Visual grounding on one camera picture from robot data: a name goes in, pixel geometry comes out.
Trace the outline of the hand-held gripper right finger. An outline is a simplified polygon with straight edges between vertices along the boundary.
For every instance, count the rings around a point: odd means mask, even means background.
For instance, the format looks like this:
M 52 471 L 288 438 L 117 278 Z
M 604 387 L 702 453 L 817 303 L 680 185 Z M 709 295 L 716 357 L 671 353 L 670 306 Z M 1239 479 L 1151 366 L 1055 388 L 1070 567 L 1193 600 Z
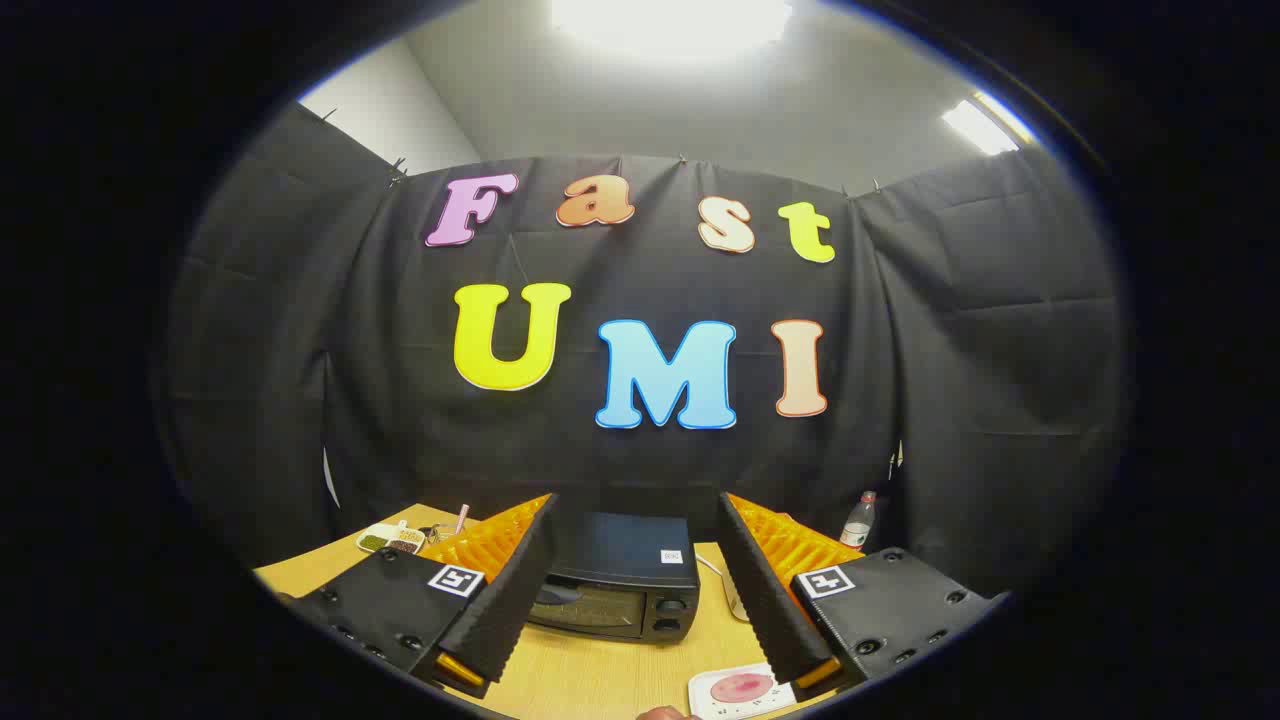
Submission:
M 718 546 L 774 678 L 849 691 L 915 667 L 996 615 L 986 597 L 906 550 L 859 553 L 736 495 Z

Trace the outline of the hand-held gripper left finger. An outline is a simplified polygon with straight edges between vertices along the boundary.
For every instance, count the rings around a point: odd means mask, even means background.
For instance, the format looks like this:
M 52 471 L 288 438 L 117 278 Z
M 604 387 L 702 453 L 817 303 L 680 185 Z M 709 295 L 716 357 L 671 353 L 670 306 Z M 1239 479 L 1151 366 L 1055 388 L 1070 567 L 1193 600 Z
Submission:
M 285 606 L 416 680 L 483 698 L 498 682 L 554 559 L 559 498 L 543 495 L 436 544 L 396 527 L 353 566 Z

